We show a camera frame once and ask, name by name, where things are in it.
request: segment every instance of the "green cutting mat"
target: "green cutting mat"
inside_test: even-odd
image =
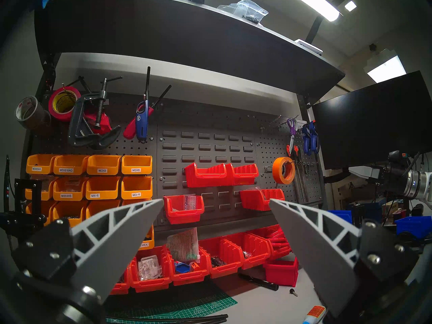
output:
[[[170,286],[155,292],[134,293],[108,297],[105,302],[107,317],[190,318],[213,314],[237,304],[210,279],[184,286]],[[137,324],[107,318],[108,323]]]

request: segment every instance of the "black monitor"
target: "black monitor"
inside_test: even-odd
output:
[[[432,102],[420,71],[315,104],[326,169],[432,151]]]

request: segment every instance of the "duct tape roll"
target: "duct tape roll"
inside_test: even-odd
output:
[[[295,165],[291,158],[277,158],[272,167],[273,179],[276,183],[290,184],[295,177]]]
[[[69,122],[75,102],[81,97],[81,94],[73,87],[64,88],[67,95],[63,88],[57,89],[48,101],[48,110],[54,118],[62,122]]]
[[[16,119],[26,129],[37,135],[47,136],[52,133],[50,113],[34,96],[21,100],[15,110]]]

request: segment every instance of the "red storage bin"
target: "red storage bin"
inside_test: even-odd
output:
[[[191,163],[184,168],[184,173],[186,174],[186,183],[189,188],[231,185],[225,164],[210,168],[197,168],[196,163]]]
[[[280,286],[295,287],[299,276],[299,261],[269,260],[263,267],[266,270],[266,281]]]
[[[123,283],[116,283],[114,288],[111,290],[110,295],[124,295],[129,292],[130,280],[129,280],[129,269],[130,264],[127,266],[126,270],[123,273]]]
[[[269,260],[276,260],[291,253],[291,246],[284,246],[279,248],[273,248],[271,241],[266,239],[272,233],[276,232],[279,229],[279,224],[267,226],[265,228],[257,228],[255,230],[248,231],[247,233],[251,233],[253,235],[257,235],[258,237],[264,238],[270,247],[270,257]]]
[[[200,263],[198,264],[200,270],[182,274],[175,272],[174,259],[172,258],[170,251],[165,246],[164,248],[168,254],[170,278],[175,286],[204,281],[204,277],[210,274],[210,258],[202,247],[198,248],[200,253]]]
[[[232,179],[231,186],[254,184],[258,176],[256,164],[234,167],[232,164],[225,165],[228,178]]]
[[[250,258],[245,258],[243,266],[241,267],[242,269],[262,265],[270,257],[269,244],[261,237],[246,232],[240,232],[225,236],[224,238],[241,247],[242,251],[252,255]]]
[[[270,199],[285,201],[282,189],[254,189],[240,191],[241,205],[245,209],[269,211]]]
[[[207,260],[212,279],[236,273],[245,261],[241,248],[223,237],[200,240],[198,244],[208,254]],[[226,265],[213,268],[210,258],[214,256],[218,256]]]
[[[138,260],[141,258],[150,257],[156,255],[158,257],[159,265],[162,266],[162,276],[159,279],[140,281],[138,277]],[[171,283],[171,272],[169,267],[169,258],[165,246],[158,246],[151,250],[138,251],[135,258],[130,263],[129,276],[130,286],[135,289],[136,292],[152,292],[154,290],[167,289]]]
[[[204,201],[202,196],[197,197],[196,209],[184,210],[186,195],[164,196],[166,217],[171,224],[193,223],[200,220],[204,212]]]

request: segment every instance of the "glue tube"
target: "glue tube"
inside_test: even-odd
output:
[[[324,316],[325,313],[325,307],[321,305],[314,306],[311,311],[308,312],[306,315],[305,320],[303,321],[303,324],[316,324],[318,323],[321,318]]]

